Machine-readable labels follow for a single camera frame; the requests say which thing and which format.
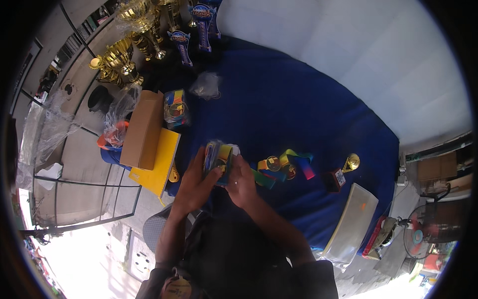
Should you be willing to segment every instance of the trophy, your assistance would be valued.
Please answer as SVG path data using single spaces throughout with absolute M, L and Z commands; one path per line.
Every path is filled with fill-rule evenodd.
M 216 14 L 216 8 L 210 8 L 205 4 L 198 4 L 194 7 L 188 6 L 189 12 L 197 22 L 197 30 L 199 32 L 199 50 L 211 52 L 211 45 L 208 39 L 208 30 L 211 20 Z
M 161 9 L 159 5 L 154 6 L 154 24 L 153 27 L 151 28 L 154 37 L 156 38 L 156 41 L 158 44 L 163 42 L 163 37 L 161 36 Z
M 181 18 L 181 13 L 179 9 L 181 8 L 180 0 L 174 0 L 173 3 L 173 19 L 176 24 L 178 24 L 179 29 L 181 29 L 181 24 L 183 24 L 183 19 Z
M 187 0 L 187 4 L 188 4 L 188 7 L 191 6 L 191 7 L 194 7 L 197 5 L 197 0 Z M 191 20 L 189 21 L 189 23 L 187 24 L 189 27 L 191 28 L 194 28 L 194 27 L 197 27 L 197 22 L 196 20 L 191 16 Z
M 136 64 L 131 61 L 133 57 L 133 44 L 128 38 L 115 42 L 112 46 L 106 46 L 106 52 L 102 62 L 110 67 L 119 70 L 130 79 L 130 82 L 141 85 L 144 81 L 136 70 Z
M 100 55 L 96 55 L 96 57 L 90 61 L 88 66 L 91 69 L 100 70 L 100 78 L 97 79 L 98 82 L 116 84 L 119 86 L 119 88 L 123 88 L 125 86 L 120 74 L 116 70 L 107 67 L 103 63 L 103 58 Z
M 166 51 L 161 50 L 156 36 L 152 33 L 155 16 L 156 12 L 151 0 L 131 0 L 126 4 L 122 3 L 117 12 L 120 22 L 124 23 L 131 31 L 149 39 L 156 51 L 154 58 L 160 60 L 166 56 Z
M 145 56 L 146 61 L 150 61 L 152 53 L 149 50 L 149 42 L 142 35 L 137 34 L 136 32 L 130 32 L 126 34 L 126 37 L 131 39 L 131 41 L 136 45 L 138 50 L 140 50 Z
M 357 154 L 350 154 L 345 161 L 342 169 L 337 168 L 334 171 L 322 174 L 322 179 L 329 192 L 340 192 L 340 188 L 345 184 L 344 173 L 357 169 L 360 165 L 360 158 Z
M 182 31 L 174 31 L 173 33 L 168 31 L 169 38 L 176 44 L 179 53 L 181 54 L 181 63 L 183 66 L 193 66 L 193 62 L 189 58 L 187 49 L 189 46 L 190 34 L 185 34 Z
M 217 28 L 217 11 L 221 5 L 222 0 L 201 0 L 202 3 L 207 4 L 210 8 L 215 8 L 216 13 L 213 15 L 211 25 L 209 26 L 209 37 L 214 39 L 221 39 L 221 32 Z
M 174 18 L 174 7 L 175 1 L 174 0 L 158 0 L 158 5 L 161 7 L 161 11 L 166 13 L 168 24 L 169 24 L 169 31 L 174 32 L 180 29 L 180 26 L 176 22 L 177 19 Z

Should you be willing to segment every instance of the yellow notebook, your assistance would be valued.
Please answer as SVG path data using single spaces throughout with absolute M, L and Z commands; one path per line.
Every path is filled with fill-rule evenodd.
M 160 197 L 166 187 L 180 137 L 181 134 L 162 128 L 153 170 L 133 167 L 129 175 L 130 179 Z

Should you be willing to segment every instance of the wall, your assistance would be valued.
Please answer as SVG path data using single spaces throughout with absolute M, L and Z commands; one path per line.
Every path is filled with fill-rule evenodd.
M 94 10 L 98 9 L 106 0 L 63 0 L 63 6 L 73 24 L 78 27 Z M 40 84 L 40 77 L 55 58 L 67 38 L 73 34 L 73 29 L 65 19 L 60 6 L 57 5 L 38 30 L 36 37 L 43 49 L 35 59 L 28 72 L 23 89 L 30 95 L 35 95 Z
M 471 130 L 452 51 L 416 0 L 226 0 L 221 32 L 283 51 L 361 98 L 406 153 Z

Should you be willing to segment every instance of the plastic sheet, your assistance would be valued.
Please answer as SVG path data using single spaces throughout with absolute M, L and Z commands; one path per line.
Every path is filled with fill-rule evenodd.
M 45 102 L 45 120 L 37 146 L 37 166 L 44 164 L 53 150 L 81 126 L 73 122 L 75 117 L 73 114 L 61 110 L 61 106 L 68 98 L 66 91 L 59 90 Z
M 105 140 L 113 147 L 122 147 L 126 137 L 125 117 L 134 110 L 140 99 L 142 88 L 137 84 L 131 84 L 123 88 L 113 100 L 106 113 Z
M 141 1 L 123 0 L 116 8 L 116 29 L 126 36 L 129 32 L 144 33 L 154 24 L 155 11 L 152 6 L 144 11 Z
M 342 217 L 320 259 L 332 262 L 344 273 L 364 241 L 378 203 L 375 196 L 353 183 Z
M 218 99 L 221 96 L 219 92 L 220 80 L 221 77 L 217 73 L 201 73 L 192 84 L 189 92 L 205 100 Z

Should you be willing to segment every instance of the plastic bag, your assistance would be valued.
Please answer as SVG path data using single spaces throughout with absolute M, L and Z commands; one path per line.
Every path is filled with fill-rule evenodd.
M 106 113 L 105 140 L 113 147 L 122 147 L 126 137 L 127 123 L 125 117 L 131 113 L 140 99 L 142 88 L 137 84 L 131 84 L 123 88 L 115 97 Z
M 164 94 L 164 121 L 169 130 L 191 124 L 184 89 Z
M 330 261 L 342 273 L 354 259 L 364 242 L 379 200 L 372 193 L 353 183 L 342 216 L 320 259 Z
M 203 165 L 204 177 L 206 177 L 211 170 L 219 167 L 222 171 L 222 175 L 217 181 L 216 186 L 227 185 L 232 169 L 232 156 L 238 154 L 240 154 L 240 149 L 235 144 L 224 144 L 220 140 L 209 141 L 206 145 Z
M 127 10 L 132 8 L 133 11 L 139 11 L 137 5 L 129 4 L 129 1 L 122 0 L 116 8 L 116 29 L 122 33 L 122 35 L 127 35 L 129 32 L 143 33 L 147 30 L 146 28 L 153 27 L 154 18 L 156 16 L 154 6 L 150 6 L 148 11 L 144 14 L 131 14 Z
M 64 90 L 58 90 L 45 102 L 45 121 L 37 145 L 36 165 L 42 165 L 53 150 L 68 136 L 76 132 L 81 125 L 74 123 L 74 115 L 61 111 L 61 106 L 68 99 Z
M 221 97 L 219 92 L 220 79 L 221 77 L 217 73 L 201 73 L 192 84 L 189 92 L 205 100 L 218 99 Z

